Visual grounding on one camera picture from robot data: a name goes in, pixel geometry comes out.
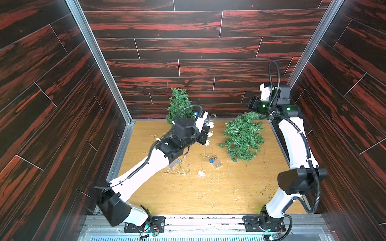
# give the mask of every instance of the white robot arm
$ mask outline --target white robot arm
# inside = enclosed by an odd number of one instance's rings
[[[195,120],[179,119],[183,111],[192,107],[200,108]],[[111,226],[126,222],[138,226],[141,232],[148,229],[151,221],[150,213],[143,206],[129,203],[129,198],[156,172],[184,155],[184,149],[189,150],[189,147],[195,142],[202,145],[209,144],[207,138],[213,123],[204,124],[207,116],[208,112],[204,112],[200,105],[194,104],[184,108],[173,121],[171,130],[152,145],[149,156],[121,176],[96,187],[101,190],[98,206]]]

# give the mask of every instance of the wooden table surface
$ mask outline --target wooden table surface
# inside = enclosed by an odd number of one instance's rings
[[[191,166],[187,175],[162,173],[165,168],[138,188],[129,202],[152,214],[258,214],[278,189],[278,173],[289,169],[268,121],[262,122],[265,143],[252,161],[234,163],[227,158],[227,150],[218,146],[226,138],[222,135],[226,121],[214,121],[210,145],[195,143],[183,159],[182,169]],[[119,175],[146,157],[155,138],[169,129],[164,120],[137,121]],[[215,169],[206,155],[217,155],[223,166]],[[200,178],[199,170],[206,176]],[[287,213],[306,212],[295,202]]]

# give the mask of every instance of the dark wood paneling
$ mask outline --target dark wood paneling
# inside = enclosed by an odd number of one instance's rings
[[[65,55],[65,49],[50,26],[1,49],[0,110]]]
[[[291,63],[289,64],[285,74],[291,74],[292,71],[295,69],[296,65],[299,62],[300,57],[293,57],[291,60]]]
[[[289,76],[281,75],[280,80],[286,83]],[[258,91],[262,83],[269,83],[268,76],[216,77],[213,91]]]
[[[106,180],[107,174],[111,168],[112,162],[114,160],[115,154],[117,152],[120,139],[116,134],[116,126],[110,125],[109,129],[105,137],[103,138],[103,142],[101,146],[106,148],[100,148],[96,154],[94,159],[98,161],[99,167],[94,172],[95,175],[91,177],[89,185],[85,187],[84,193],[88,194],[91,197],[91,202],[88,205],[90,210],[94,210],[96,207],[96,203],[98,200],[97,190],[93,188],[93,186],[100,183],[102,180]]]
[[[261,37],[136,39],[141,59],[251,59]]]
[[[317,8],[320,0],[174,0],[176,11]]]
[[[59,105],[94,63],[95,59],[86,41],[83,41],[36,83]]]
[[[218,37],[222,12],[85,12],[95,37]]]
[[[301,56],[310,38],[311,36],[263,37],[256,57]]]
[[[241,103],[243,91],[188,92],[189,99],[197,104]]]
[[[330,5],[331,1],[332,1],[332,0],[322,0],[321,3],[320,3],[320,5],[319,5],[319,7],[320,7],[320,8],[327,8],[327,7]]]
[[[80,0],[83,11],[173,11],[173,0]]]
[[[0,170],[54,111],[54,104],[33,84],[0,111]]]
[[[78,192],[74,204],[72,205],[68,217],[63,224],[57,241],[76,241],[86,220],[85,206],[90,203],[90,198]]]
[[[169,106],[170,104],[127,104],[127,109],[133,118],[164,119],[168,114],[166,109]]]
[[[58,140],[63,140],[68,135],[103,81],[102,73],[94,65],[68,98],[19,151],[19,155],[44,169],[60,146],[61,142]]]
[[[15,156],[0,172],[0,238],[42,170]]]
[[[331,191],[334,191],[333,198],[344,207],[343,212],[350,224],[362,230],[361,235],[366,236],[371,233],[372,240],[382,240],[381,234],[374,225],[386,220],[385,184],[376,178],[374,172],[355,153],[307,89],[297,104],[312,127],[312,132],[308,136],[311,138],[314,133],[323,146],[322,150],[314,148],[312,152],[314,155],[319,153],[320,157],[315,157],[319,165],[325,167],[329,173],[326,184]],[[364,223],[358,223],[358,220],[364,220]]]
[[[121,91],[121,95],[126,105],[135,103],[152,104],[149,92]]]
[[[70,10],[63,0],[2,2],[0,49],[69,13]]]
[[[386,183],[386,140],[371,147],[361,154],[363,160],[375,172],[375,174]]]
[[[74,124],[74,128],[68,132],[60,147],[54,149],[56,152],[51,161],[45,166],[44,172],[30,190],[25,201],[20,205],[17,212],[14,213],[12,220],[4,231],[5,240],[30,240],[50,208],[50,205],[47,204],[55,203],[54,199],[57,193],[69,175],[71,167],[77,163],[77,157],[81,153],[84,143],[86,143],[86,137],[90,134],[92,126],[98,120],[98,115],[102,112],[95,99],[92,99],[92,96],[88,99],[91,99],[91,102],[85,104],[85,111]],[[54,136],[53,133],[50,133],[45,138],[48,141],[54,142],[51,140],[52,136]],[[51,142],[46,142],[44,147],[55,146]],[[51,156],[51,152],[51,150],[43,153],[39,152],[43,159],[42,161],[39,160],[39,162],[43,163],[49,157],[45,154]]]
[[[100,115],[99,120],[94,126],[92,132],[90,133],[87,140],[91,143],[91,145],[99,150],[100,144],[102,143],[103,138],[106,135],[108,128],[110,127],[110,123],[114,118],[116,110],[113,108],[114,99],[110,99],[110,102],[103,109],[102,115]]]
[[[323,41],[319,42],[309,61],[342,95],[366,73]]]
[[[366,74],[345,97],[373,125],[386,135],[385,85],[369,74]]]
[[[327,168],[328,178],[322,182],[322,198],[320,206],[323,209],[323,219],[330,230],[334,230],[341,240],[367,240],[364,229],[376,229],[376,222],[369,214],[366,207],[360,202],[358,196],[352,191],[347,179],[341,174],[341,170],[334,164],[334,159],[326,150],[312,131],[307,136],[312,154],[319,164]],[[365,226],[361,226],[357,220],[365,220]],[[372,240],[382,240],[379,231],[371,233]]]
[[[312,64],[306,65],[299,79],[303,79],[303,87],[315,96],[321,111],[358,153],[383,139],[384,135],[340,95]]]
[[[85,176],[91,167],[95,153],[96,150],[85,142],[33,240],[52,240],[58,237],[71,207],[73,205],[83,206],[82,203],[74,203],[74,201],[82,183],[89,181],[85,179]]]
[[[181,77],[221,77],[267,75],[268,63],[272,59],[232,59],[232,60],[180,60]],[[276,60],[281,74],[284,74],[291,58]]]
[[[105,59],[139,59],[134,39],[96,39]]]
[[[351,21],[334,48],[386,84],[385,34]]]
[[[386,33],[386,5],[379,0],[345,1],[339,11],[353,19]]]
[[[71,13],[53,22],[51,27],[68,53],[84,41],[84,37]]]
[[[205,111],[207,111],[209,114],[213,113],[216,115],[226,115],[226,114],[238,115],[249,111],[242,103],[202,104],[202,108]]]
[[[111,90],[105,81],[103,81],[99,89],[96,91],[95,98],[102,107],[102,109],[105,109],[107,104],[113,98],[113,94],[111,93]]]
[[[331,24],[327,28],[326,33],[322,37],[323,41],[333,47],[338,41],[339,37],[345,31],[346,27],[349,25],[350,21],[351,18],[348,18],[337,12]]]
[[[190,78],[136,78],[114,77],[120,91],[171,91],[183,88],[189,91],[212,91],[212,77]]]
[[[176,60],[106,60],[114,76],[179,77]]]
[[[245,108],[247,107],[247,104],[249,103],[249,100],[252,96],[260,96],[261,91],[245,91],[243,98],[242,98],[242,103],[245,105]]]
[[[224,11],[221,37],[312,35],[325,9]]]

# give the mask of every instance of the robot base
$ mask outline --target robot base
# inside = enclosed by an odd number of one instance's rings
[[[138,233],[141,230],[142,230],[141,227],[135,226],[132,223],[126,223],[124,228],[125,233]],[[155,233],[155,232],[163,233],[164,230],[165,230],[165,217],[152,216],[150,221],[150,227],[145,228],[144,233]]]

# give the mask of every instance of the black cable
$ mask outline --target black cable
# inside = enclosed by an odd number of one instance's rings
[[[316,184],[316,197],[315,197],[315,200],[314,200],[314,203],[313,203],[311,209],[307,208],[306,204],[304,203],[304,201],[301,198],[294,198],[294,199],[299,200],[301,202],[301,204],[303,205],[303,207],[305,208],[305,210],[308,214],[314,214],[316,212],[316,210],[318,209],[319,202],[320,202],[320,181],[319,181],[318,174],[316,173],[316,170],[312,164],[310,145],[308,144],[307,138],[303,132],[300,132],[301,131],[300,128],[293,121],[291,121],[288,117],[281,115],[281,114],[277,114],[275,112],[273,112],[271,115],[276,116],[276,117],[280,117],[283,120],[288,121],[296,129],[296,131],[300,134],[301,138],[303,139],[304,146],[306,147],[308,165],[311,169],[312,177],[314,178],[314,181]]]
[[[181,116],[181,114],[186,111],[187,109],[189,108],[192,108],[192,107],[199,107],[200,108],[200,111],[198,112],[197,114],[197,117],[196,117],[196,120],[198,117],[200,117],[202,115],[202,106],[199,105],[199,104],[191,104],[185,108],[183,108],[177,115],[176,117],[174,118],[174,123],[176,123],[178,120],[179,120],[179,117]],[[151,156],[151,153],[153,152],[153,149],[155,147],[155,145],[165,139],[166,137],[169,137],[172,133],[173,133],[173,130],[175,128],[176,125],[173,125],[172,128],[163,136],[161,137],[159,140],[155,141],[153,143],[153,145],[150,147],[150,150],[149,150],[149,154],[147,156],[147,159],[145,160],[144,163],[142,163],[137,169],[135,169],[132,173],[130,173],[130,175],[128,177],[126,177],[123,181],[120,181],[118,184],[115,184],[114,186],[111,186],[111,187],[98,187],[98,186],[95,186],[94,188],[97,188],[97,189],[106,189],[106,190],[110,190],[111,188],[115,187],[115,186],[118,186],[118,185],[121,185],[121,183],[123,183],[124,181],[126,181],[127,179],[130,179],[132,176],[134,176],[139,170],[141,170],[150,160],[150,156]]]
[[[275,93],[271,96],[271,101],[269,102],[268,106],[267,106],[267,110],[269,110],[269,108],[271,107],[272,105],[272,102],[273,100],[276,98],[276,96],[278,95],[278,92],[279,92],[279,88],[280,88],[280,70],[279,70],[279,65],[277,64],[277,62],[275,60],[271,60],[268,64],[268,76],[269,76],[269,83],[271,85],[271,91],[273,91],[273,84],[272,84],[272,76],[271,76],[271,64],[274,63],[275,66],[276,66],[276,71],[278,73],[278,87],[276,88],[276,91]]]

